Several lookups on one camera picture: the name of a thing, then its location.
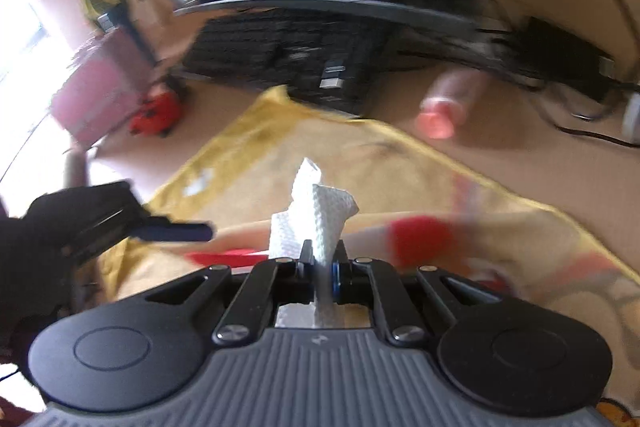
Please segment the pink metal case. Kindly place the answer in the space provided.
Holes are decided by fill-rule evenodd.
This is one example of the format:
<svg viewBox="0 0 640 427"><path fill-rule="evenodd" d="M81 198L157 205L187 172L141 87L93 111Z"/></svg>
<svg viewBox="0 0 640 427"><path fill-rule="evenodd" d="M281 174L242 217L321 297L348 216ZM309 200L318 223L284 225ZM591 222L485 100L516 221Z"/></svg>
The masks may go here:
<svg viewBox="0 0 640 427"><path fill-rule="evenodd" d="M82 50L51 100L52 117L89 148L137 112L153 66L125 29L115 28Z"/></svg>

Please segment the white paper towel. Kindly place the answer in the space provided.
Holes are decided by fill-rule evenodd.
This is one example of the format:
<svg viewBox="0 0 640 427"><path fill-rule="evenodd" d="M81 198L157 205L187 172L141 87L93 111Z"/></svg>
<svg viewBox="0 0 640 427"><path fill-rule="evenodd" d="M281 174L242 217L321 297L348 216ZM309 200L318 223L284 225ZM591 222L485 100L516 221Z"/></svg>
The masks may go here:
<svg viewBox="0 0 640 427"><path fill-rule="evenodd" d="M306 158L293 181L287 210L271 216L268 254L271 259L299 260L311 241L314 297L309 305L279 308L276 325L292 329L341 329L343 313L333 302L332 262L345 222L358 213L352 194L322 183L321 169Z"/></svg>

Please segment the red plush car toy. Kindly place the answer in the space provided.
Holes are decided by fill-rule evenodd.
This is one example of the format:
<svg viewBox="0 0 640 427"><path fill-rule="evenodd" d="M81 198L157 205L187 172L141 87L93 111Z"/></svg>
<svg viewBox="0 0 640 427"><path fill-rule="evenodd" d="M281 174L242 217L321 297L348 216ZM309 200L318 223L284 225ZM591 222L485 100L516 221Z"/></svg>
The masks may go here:
<svg viewBox="0 0 640 427"><path fill-rule="evenodd" d="M129 133L132 135L157 135L166 138L183 117L183 101L174 91L150 94L132 116Z"/></svg>

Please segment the pink capped tube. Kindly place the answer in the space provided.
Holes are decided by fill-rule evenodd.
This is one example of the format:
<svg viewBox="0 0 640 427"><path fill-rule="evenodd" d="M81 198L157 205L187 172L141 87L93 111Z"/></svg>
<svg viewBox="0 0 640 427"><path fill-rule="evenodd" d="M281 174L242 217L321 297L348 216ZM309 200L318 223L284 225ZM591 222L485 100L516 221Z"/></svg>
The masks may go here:
<svg viewBox="0 0 640 427"><path fill-rule="evenodd" d="M492 76L475 68L445 70L428 89L414 120L427 139L448 140L464 125Z"/></svg>

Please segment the black keyboard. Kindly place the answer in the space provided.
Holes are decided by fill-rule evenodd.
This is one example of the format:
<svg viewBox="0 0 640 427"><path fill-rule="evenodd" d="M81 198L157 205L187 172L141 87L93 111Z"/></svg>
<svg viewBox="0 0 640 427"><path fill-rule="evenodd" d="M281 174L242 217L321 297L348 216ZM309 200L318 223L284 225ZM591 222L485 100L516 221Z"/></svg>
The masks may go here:
<svg viewBox="0 0 640 427"><path fill-rule="evenodd" d="M272 9L210 18L182 59L192 75L359 117L395 26L372 17Z"/></svg>

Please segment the red white container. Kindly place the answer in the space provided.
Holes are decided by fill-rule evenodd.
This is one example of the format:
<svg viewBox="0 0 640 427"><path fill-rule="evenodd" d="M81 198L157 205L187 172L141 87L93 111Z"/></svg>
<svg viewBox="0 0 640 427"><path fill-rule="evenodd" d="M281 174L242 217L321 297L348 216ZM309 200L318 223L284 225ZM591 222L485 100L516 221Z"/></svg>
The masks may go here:
<svg viewBox="0 0 640 427"><path fill-rule="evenodd" d="M270 253L272 225L258 221L224 230L208 243L186 246L183 257L197 265L228 262L248 269ZM458 241L448 219L421 213L382 213L349 219L342 241L351 258L384 260L399 270L442 260L454 253Z"/></svg>

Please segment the yellow printed towel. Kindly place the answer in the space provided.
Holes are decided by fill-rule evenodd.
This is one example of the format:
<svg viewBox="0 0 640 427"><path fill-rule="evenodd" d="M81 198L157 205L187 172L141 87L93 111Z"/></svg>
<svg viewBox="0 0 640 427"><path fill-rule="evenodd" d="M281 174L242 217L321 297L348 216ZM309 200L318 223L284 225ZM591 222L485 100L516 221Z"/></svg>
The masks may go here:
<svg viewBox="0 0 640 427"><path fill-rule="evenodd" d="M219 245L262 249L299 164L354 195L350 231L418 215L456 225L435 263L582 320L614 355L608 393L639 405L639 155L549 129L525 98L495 89L454 141L427 144L420 92L398 83L371 120L200 86L168 138L111 134L93 182L128 179L179 218L208 219Z"/></svg>

